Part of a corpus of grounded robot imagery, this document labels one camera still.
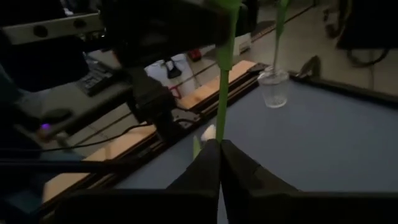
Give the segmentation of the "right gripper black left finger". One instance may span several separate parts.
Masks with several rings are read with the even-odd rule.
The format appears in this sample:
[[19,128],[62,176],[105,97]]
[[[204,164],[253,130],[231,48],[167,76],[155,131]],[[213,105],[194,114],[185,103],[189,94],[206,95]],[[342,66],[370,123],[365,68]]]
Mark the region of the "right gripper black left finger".
[[220,144],[217,140],[210,139],[186,170],[167,187],[167,190],[188,194],[218,194],[220,163]]

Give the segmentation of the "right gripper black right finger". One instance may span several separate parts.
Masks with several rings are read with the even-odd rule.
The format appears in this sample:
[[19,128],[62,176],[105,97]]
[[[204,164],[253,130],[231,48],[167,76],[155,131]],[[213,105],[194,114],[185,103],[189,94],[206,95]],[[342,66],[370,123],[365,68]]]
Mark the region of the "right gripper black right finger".
[[226,165],[224,166],[239,185],[246,190],[263,190],[265,192],[298,192],[294,186],[288,184],[272,172],[264,168],[257,161],[240,150],[230,140],[223,140],[221,148]]

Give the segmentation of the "green stem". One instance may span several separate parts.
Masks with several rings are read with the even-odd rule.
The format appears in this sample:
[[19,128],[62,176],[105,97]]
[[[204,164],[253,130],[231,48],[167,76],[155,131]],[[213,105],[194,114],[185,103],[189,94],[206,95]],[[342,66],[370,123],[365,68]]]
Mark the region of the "green stem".
[[211,124],[206,128],[200,138],[193,137],[193,159],[195,159],[203,148],[204,143],[210,139],[216,138],[216,126]]

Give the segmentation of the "white artificial tulip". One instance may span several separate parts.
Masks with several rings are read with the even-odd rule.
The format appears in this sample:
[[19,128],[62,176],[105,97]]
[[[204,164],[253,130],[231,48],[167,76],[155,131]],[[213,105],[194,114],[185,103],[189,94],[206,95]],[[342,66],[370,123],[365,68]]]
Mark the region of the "white artificial tulip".
[[226,27],[230,33],[227,35],[226,42],[216,46],[216,61],[220,68],[220,89],[218,100],[218,112],[216,116],[216,140],[220,143],[224,137],[224,127],[226,122],[226,110],[228,102],[229,71],[233,66],[233,50],[236,35],[236,23],[239,17],[241,0],[215,0],[215,3],[222,9],[226,9],[229,22]]

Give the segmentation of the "black artificial tulip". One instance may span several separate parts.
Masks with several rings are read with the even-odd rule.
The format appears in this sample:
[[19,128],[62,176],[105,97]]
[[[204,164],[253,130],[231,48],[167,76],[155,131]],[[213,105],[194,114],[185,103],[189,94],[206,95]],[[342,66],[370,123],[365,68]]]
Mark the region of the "black artificial tulip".
[[275,49],[274,49],[274,60],[272,63],[273,66],[272,73],[274,75],[276,74],[276,68],[277,68],[280,37],[284,31],[285,18],[289,2],[290,0],[278,0],[277,2],[277,15],[275,21]]

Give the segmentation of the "clear glass vase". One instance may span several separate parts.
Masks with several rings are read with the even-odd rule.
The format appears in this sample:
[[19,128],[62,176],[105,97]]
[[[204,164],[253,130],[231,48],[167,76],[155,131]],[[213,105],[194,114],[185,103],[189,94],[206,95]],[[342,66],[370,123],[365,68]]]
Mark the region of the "clear glass vase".
[[289,87],[288,72],[268,66],[260,72],[257,82],[267,107],[280,108],[286,104]]

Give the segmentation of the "small red object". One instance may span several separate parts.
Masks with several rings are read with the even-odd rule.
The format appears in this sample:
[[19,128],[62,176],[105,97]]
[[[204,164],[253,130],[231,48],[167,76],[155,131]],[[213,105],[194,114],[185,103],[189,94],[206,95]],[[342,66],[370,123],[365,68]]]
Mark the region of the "small red object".
[[187,53],[188,57],[192,62],[197,62],[201,60],[202,54],[199,49],[193,49]]

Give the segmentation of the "white box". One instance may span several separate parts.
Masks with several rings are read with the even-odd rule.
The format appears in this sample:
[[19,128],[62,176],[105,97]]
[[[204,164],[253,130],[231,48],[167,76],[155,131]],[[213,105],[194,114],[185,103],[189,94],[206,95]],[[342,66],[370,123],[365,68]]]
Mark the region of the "white box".
[[251,48],[251,33],[235,37],[233,55],[238,56]]

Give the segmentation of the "blue table mat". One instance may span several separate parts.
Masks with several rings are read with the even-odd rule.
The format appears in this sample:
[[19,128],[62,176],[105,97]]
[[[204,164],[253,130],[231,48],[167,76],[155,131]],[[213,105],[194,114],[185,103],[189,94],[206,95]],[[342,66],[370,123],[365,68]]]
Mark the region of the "blue table mat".
[[224,167],[217,202],[121,202],[111,224],[398,224],[398,111],[292,83],[279,109],[256,88],[228,108],[225,138],[298,189],[243,189]]

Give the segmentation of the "black table clamp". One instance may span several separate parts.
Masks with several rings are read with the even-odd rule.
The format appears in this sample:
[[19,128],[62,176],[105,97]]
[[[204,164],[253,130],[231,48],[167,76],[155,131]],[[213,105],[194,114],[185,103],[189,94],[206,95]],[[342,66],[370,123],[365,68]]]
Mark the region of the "black table clamp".
[[298,77],[299,78],[319,77],[321,74],[321,65],[322,63],[319,56],[315,55],[311,57],[302,66],[300,72],[298,73]]

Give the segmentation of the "black keyboard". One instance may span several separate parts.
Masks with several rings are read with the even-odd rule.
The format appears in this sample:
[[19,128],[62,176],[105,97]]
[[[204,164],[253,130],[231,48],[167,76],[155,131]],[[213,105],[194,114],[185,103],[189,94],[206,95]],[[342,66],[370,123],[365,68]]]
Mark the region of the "black keyboard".
[[87,61],[89,72],[76,82],[77,87],[87,96],[92,97],[111,86],[116,81],[112,71],[98,61]]

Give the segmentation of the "silver bar with holes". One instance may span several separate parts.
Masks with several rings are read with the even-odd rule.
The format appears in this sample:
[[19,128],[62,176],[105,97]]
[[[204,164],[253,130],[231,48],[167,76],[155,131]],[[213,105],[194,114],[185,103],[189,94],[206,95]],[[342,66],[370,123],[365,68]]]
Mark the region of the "silver bar with holes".
[[21,45],[103,29],[100,15],[91,13],[0,27],[0,34],[3,34],[12,45]]

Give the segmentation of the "black computer mouse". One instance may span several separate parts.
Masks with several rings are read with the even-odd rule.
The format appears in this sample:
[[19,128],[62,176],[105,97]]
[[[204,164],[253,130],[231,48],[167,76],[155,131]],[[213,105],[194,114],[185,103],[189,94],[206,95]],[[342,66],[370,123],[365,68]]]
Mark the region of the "black computer mouse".
[[40,117],[38,136],[43,139],[51,138],[72,116],[73,111],[67,108],[48,110]]

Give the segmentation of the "black floor object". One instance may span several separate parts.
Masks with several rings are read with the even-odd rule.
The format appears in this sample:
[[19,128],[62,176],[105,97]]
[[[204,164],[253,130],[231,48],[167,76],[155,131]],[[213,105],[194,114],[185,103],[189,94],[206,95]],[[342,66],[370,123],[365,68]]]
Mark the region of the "black floor object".
[[339,49],[398,49],[398,0],[338,0]]

